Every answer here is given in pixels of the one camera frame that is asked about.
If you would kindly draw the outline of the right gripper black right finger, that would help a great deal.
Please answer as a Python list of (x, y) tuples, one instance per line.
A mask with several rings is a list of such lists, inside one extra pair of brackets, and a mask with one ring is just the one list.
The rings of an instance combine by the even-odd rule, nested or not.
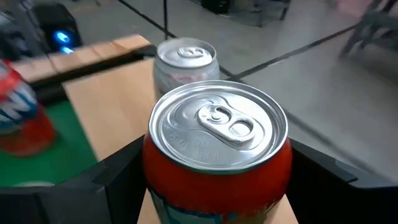
[(287, 198), (299, 223), (397, 224), (397, 184), (291, 140)]

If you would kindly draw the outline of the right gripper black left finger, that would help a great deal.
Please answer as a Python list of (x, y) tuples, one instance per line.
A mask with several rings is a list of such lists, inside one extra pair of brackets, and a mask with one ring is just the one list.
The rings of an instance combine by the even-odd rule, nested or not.
[(137, 223), (146, 181), (144, 137), (51, 187), (1, 189), (1, 224)]

